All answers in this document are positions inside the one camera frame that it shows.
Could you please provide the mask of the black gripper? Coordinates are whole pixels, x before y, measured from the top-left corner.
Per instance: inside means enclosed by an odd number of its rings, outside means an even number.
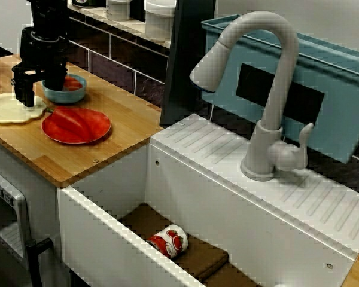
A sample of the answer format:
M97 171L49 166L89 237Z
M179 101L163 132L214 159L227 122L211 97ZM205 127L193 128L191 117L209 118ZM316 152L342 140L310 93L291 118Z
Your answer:
M41 38L32 27L22 30L21 62L12 68L16 99L25 107L34 106L33 83L44 80L50 90L63 90L68 40L62 36Z

